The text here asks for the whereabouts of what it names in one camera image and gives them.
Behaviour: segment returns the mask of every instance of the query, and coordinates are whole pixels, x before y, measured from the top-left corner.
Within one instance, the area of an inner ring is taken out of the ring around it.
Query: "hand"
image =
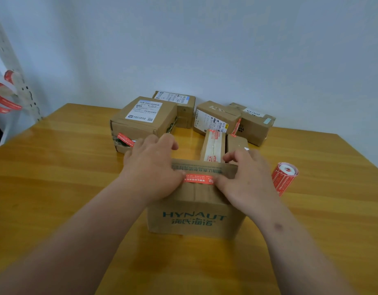
[[[276,204],[281,203],[273,186],[268,163],[260,152],[237,149],[226,153],[223,160],[237,162],[237,174],[234,179],[227,179],[223,175],[214,176],[214,184],[234,207],[250,218],[257,219],[266,217]]]
[[[133,149],[126,152],[124,167],[118,180],[129,185],[134,197],[141,197],[144,205],[171,194],[185,178],[182,170],[171,168],[171,150],[178,144],[171,134],[159,139],[154,134],[139,139]]]

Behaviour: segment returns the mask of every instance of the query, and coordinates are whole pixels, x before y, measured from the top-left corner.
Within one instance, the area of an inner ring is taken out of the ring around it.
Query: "shipping box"
[[[237,103],[231,103],[229,106],[242,112],[241,123],[236,134],[246,138],[249,143],[261,146],[276,118]]]
[[[224,162],[222,159],[226,150],[226,134],[220,131],[208,129],[206,131],[200,160],[212,162]]]
[[[161,137],[174,126],[177,105],[172,102],[138,97],[115,114],[110,120],[111,134],[115,148],[125,153],[130,146],[118,136],[124,135],[136,141],[150,134]]]
[[[221,173],[234,178],[237,166],[229,163],[173,159],[173,169],[199,178]],[[167,198],[147,208],[148,229],[153,233],[234,238],[245,215],[234,208],[212,184],[183,182]]]
[[[155,91],[152,98],[176,103],[178,117],[176,127],[192,128],[194,103],[196,102],[194,96]]]
[[[226,136],[226,153],[233,152],[236,149],[245,149],[249,150],[249,145],[247,143],[247,139],[242,138],[240,136],[236,136],[235,134],[228,134]],[[230,161],[229,163],[238,164],[235,161]]]
[[[230,134],[238,129],[241,111],[207,101],[197,106],[195,116],[193,130],[197,133],[205,135],[206,130],[213,129]]]

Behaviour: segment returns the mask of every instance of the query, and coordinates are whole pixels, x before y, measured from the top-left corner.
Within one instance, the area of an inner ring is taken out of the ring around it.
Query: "skin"
[[[171,168],[171,151],[176,149],[171,134],[138,140],[125,154],[117,179],[0,274],[0,294],[93,294],[142,211],[171,194],[185,178],[184,172]],[[280,201],[259,152],[237,150],[223,159],[235,160],[238,172],[235,179],[215,177],[215,185],[260,228],[281,293],[355,294]]]

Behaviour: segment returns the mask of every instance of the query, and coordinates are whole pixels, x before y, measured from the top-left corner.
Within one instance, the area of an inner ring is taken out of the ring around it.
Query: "white wall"
[[[378,0],[0,0],[0,19],[46,113],[192,94],[378,166]]]

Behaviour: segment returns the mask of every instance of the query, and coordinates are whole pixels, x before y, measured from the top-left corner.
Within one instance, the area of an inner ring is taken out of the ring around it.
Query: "cardboard box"
[[[211,162],[224,162],[222,159],[226,150],[226,134],[209,129],[206,131],[200,160]]]
[[[194,96],[155,91],[152,98],[176,103],[178,117],[176,126],[181,128],[192,128],[194,104],[196,102]]]
[[[228,134],[226,136],[226,153],[233,152],[239,148],[249,150],[247,139],[242,138],[240,136],[236,136],[235,134]],[[229,163],[238,164],[233,160],[230,161]]]
[[[226,134],[235,132],[241,118],[241,111],[232,107],[207,101],[196,109],[193,130],[205,135],[206,130],[213,129]]]
[[[177,117],[177,105],[148,97],[137,97],[110,120],[115,148],[125,153],[130,147],[118,138],[121,133],[136,141],[150,134],[161,137],[170,130]]]
[[[173,159],[172,168],[199,176],[222,173],[228,178],[234,178],[237,171],[233,164],[184,159]],[[213,184],[184,182],[147,208],[148,229],[153,233],[231,239],[244,218]]]
[[[241,123],[236,134],[246,138],[249,143],[261,146],[276,118],[237,103],[231,103],[230,107],[242,112]]]

